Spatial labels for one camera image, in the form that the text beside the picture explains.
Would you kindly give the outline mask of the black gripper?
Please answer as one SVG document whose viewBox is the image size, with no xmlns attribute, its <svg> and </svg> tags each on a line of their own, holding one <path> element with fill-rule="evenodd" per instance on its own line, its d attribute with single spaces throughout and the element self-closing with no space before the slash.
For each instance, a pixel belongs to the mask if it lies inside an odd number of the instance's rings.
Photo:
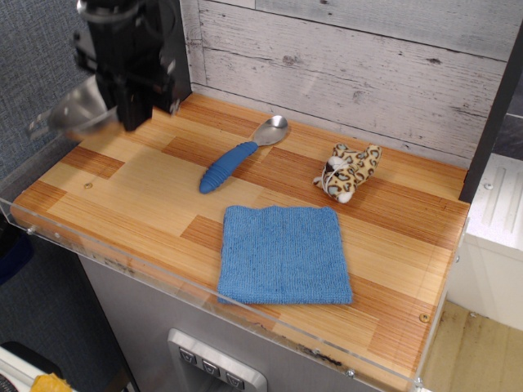
<svg viewBox="0 0 523 392">
<path fill-rule="evenodd" d="M 126 131 L 135 131 L 157 107 L 173 113 L 159 1 L 78 1 L 87 30 L 74 35 L 77 64 L 93 73 L 107 109 L 118 107 Z"/>
</svg>

